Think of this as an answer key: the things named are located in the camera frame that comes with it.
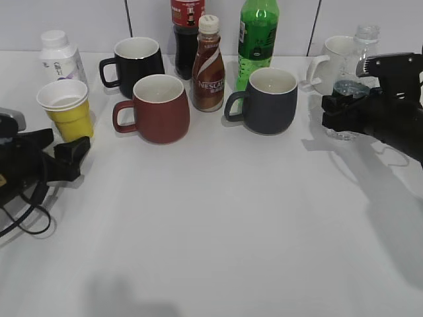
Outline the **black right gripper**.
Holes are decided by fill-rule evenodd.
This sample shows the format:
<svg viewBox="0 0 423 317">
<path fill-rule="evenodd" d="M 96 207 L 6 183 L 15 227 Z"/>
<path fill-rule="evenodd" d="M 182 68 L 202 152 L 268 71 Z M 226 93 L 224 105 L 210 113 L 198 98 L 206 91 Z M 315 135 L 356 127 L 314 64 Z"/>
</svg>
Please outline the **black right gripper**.
<svg viewBox="0 0 423 317">
<path fill-rule="evenodd" d="M 421 53 L 392 53 L 360 59 L 356 76 L 377 77 L 380 88 L 354 98 L 324 95 L 322 125 L 362 131 L 422 162 Z"/>
</svg>

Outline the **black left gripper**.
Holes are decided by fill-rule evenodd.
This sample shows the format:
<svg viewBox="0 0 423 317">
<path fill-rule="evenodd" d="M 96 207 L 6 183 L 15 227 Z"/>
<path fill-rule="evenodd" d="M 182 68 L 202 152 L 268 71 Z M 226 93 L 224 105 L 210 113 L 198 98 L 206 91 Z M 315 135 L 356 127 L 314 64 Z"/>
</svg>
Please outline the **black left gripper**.
<svg viewBox="0 0 423 317">
<path fill-rule="evenodd" d="M 73 182 L 81 175 L 81 163 L 91 148 L 87 136 L 54 147 L 54 155 L 45 152 L 54 140 L 52 128 L 18 132 L 1 145 L 1 205 L 36 185 L 30 202 L 41 204 L 48 191 L 47 182 Z"/>
</svg>

